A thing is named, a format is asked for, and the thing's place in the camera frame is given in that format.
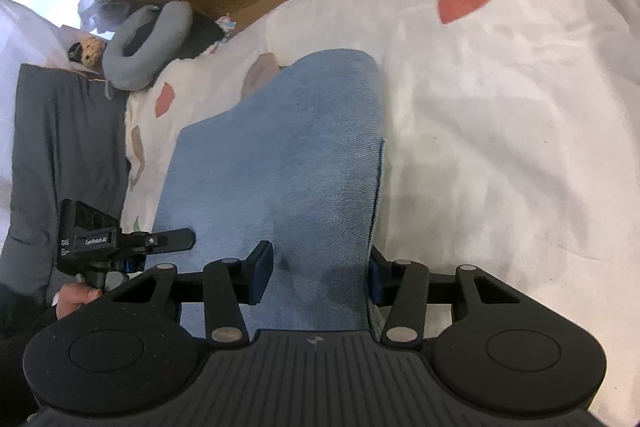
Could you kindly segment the person's left hand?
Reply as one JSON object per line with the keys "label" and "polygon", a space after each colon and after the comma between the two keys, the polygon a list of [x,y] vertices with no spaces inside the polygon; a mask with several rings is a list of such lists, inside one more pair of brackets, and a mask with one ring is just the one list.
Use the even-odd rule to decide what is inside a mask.
{"label": "person's left hand", "polygon": [[84,283],[65,284],[58,292],[58,301],[55,305],[56,317],[59,320],[64,319],[67,315],[88,305],[88,303],[93,303],[101,296],[102,291],[99,288],[93,288]]}

